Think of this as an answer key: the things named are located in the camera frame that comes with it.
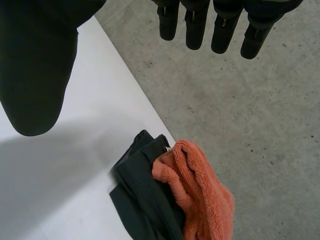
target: orange towel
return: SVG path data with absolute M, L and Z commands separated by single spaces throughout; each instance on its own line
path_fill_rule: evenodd
M 231 240 L 235 201 L 195 143 L 178 141 L 153 163 L 152 176 L 168 183 L 185 212 L 185 240 Z

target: white surface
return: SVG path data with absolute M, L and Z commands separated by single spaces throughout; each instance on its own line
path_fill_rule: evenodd
M 0 109 L 0 239 L 131 239 L 109 197 L 110 169 L 136 134 L 174 140 L 93 17 L 57 124 L 18 135 Z

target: dark green garment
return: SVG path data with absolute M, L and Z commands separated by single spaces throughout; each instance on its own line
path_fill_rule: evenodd
M 135 240 L 183 240 L 185 214 L 167 184 L 153 179 L 156 158 L 170 147 L 165 136 L 139 133 L 113 170 L 118 186 L 110 193 L 121 221 Z

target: folded fabric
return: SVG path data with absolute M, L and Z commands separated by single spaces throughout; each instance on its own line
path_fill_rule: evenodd
M 110 193 L 120 219 L 134 240 L 184 240 L 184 211 L 167 184 L 153 179 L 153 162 L 169 147 L 164 135 L 139 133 L 113 167 L 119 183 Z
M 199 146 L 178 141 L 154 161 L 152 176 L 170 185 L 177 204 L 184 210 L 185 240 L 231 240 L 234 197 L 219 182 Z

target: concrete floor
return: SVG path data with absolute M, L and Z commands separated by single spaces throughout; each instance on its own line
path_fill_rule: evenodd
M 96 17 L 177 139 L 198 143 L 234 193 L 234 240 L 320 239 L 320 2 L 305 0 L 275 24 L 254 60 L 240 48 L 241 16 L 228 51 L 159 37 L 148 0 L 107 0 Z

